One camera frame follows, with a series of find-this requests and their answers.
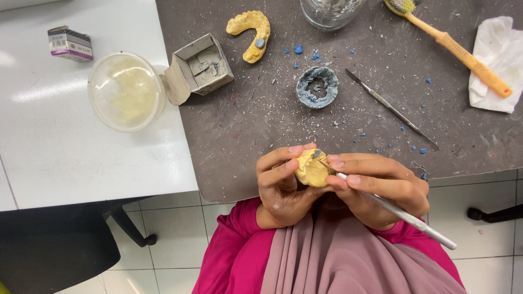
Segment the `pink sleeve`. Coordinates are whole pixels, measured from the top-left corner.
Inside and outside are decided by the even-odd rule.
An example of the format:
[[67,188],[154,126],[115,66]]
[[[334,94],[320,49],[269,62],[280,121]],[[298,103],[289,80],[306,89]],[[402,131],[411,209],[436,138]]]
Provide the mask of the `pink sleeve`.
[[373,229],[371,231],[392,244],[404,244],[424,253],[447,271],[463,287],[458,270],[449,255],[443,250],[439,242],[425,235],[420,230],[404,221],[400,221],[387,231]]
[[218,228],[203,256],[193,294],[225,292],[238,252],[253,234],[262,231],[256,223],[260,203],[259,197],[238,201],[228,216],[218,217]]

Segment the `blue wax fragment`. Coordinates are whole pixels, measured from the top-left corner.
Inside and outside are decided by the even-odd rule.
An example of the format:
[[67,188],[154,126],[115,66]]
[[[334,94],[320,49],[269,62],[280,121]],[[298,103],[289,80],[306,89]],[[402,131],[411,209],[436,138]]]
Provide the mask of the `blue wax fragment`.
[[295,52],[296,54],[301,54],[301,53],[303,53],[303,47],[302,47],[301,45],[298,45],[298,46],[294,47],[294,52]]

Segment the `dark gray work surface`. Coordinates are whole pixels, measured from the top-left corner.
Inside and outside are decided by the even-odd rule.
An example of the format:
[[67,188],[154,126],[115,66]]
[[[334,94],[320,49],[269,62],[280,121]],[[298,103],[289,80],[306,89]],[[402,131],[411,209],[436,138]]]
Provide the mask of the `dark gray work surface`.
[[[236,76],[206,96],[191,95],[180,106],[198,186],[209,201],[257,196],[256,160],[280,146],[314,139],[326,153],[379,150],[405,165],[415,160],[428,170],[429,178],[523,166],[522,103],[511,115],[470,107],[470,71],[382,1],[368,0],[349,25],[327,33],[309,25],[299,0],[156,2],[169,62],[172,52],[210,32],[220,41]],[[255,31],[239,36],[225,32],[229,19],[248,10],[262,11],[271,25],[267,50],[254,64],[243,61],[242,54]],[[449,32],[472,52],[482,21],[512,16],[514,28],[522,30],[521,12],[523,2],[518,0],[424,1],[415,15]],[[298,44],[303,45],[301,55],[293,50]],[[337,98],[321,110],[303,107],[294,93],[293,76],[298,79],[303,70],[319,65],[311,60],[314,47],[323,64],[332,62],[329,67],[340,81]],[[302,71],[294,69],[295,61]],[[402,131],[405,124],[354,84],[345,67],[402,110],[441,150],[407,126]],[[333,121],[340,123],[338,128]],[[361,137],[358,129],[367,135]],[[420,154],[421,148],[427,153]]]

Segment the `barcode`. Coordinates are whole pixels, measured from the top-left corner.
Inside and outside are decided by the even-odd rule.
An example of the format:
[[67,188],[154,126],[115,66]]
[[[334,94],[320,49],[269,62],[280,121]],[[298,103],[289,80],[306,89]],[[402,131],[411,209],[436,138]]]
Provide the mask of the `barcode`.
[[62,47],[65,46],[65,40],[53,41],[53,47]]

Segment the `cardboard box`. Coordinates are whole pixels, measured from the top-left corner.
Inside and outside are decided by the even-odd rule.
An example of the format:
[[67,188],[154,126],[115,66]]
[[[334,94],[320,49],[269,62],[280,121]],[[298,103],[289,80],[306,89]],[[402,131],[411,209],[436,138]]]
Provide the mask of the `cardboard box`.
[[205,95],[234,80],[220,43],[208,33],[173,53],[173,60],[160,75],[173,105],[184,103],[191,93]]
[[89,35],[61,26],[47,31],[52,56],[76,62],[93,60],[93,48]]

